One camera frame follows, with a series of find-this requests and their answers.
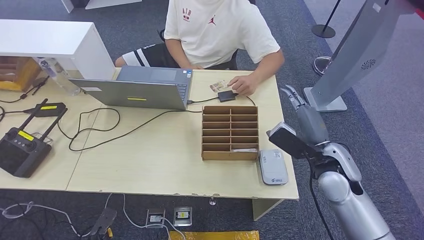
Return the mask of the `person's left hand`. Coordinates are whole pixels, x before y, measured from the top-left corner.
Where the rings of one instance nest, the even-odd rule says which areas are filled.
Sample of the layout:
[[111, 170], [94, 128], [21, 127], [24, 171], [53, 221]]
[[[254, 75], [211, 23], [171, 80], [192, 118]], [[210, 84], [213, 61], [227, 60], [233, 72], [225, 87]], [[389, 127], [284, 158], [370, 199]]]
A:
[[235, 93], [243, 96], [252, 95], [259, 82], [251, 75], [236, 76], [227, 84]]

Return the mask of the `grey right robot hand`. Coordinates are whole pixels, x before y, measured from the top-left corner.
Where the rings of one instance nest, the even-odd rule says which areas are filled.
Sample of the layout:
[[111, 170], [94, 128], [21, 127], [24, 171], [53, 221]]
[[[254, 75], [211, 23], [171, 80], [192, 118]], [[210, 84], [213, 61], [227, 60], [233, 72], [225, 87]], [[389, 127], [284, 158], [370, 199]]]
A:
[[328, 129], [321, 114], [314, 107], [306, 103], [292, 86], [286, 84], [281, 90], [286, 93], [295, 109], [303, 140], [314, 146], [329, 143]]

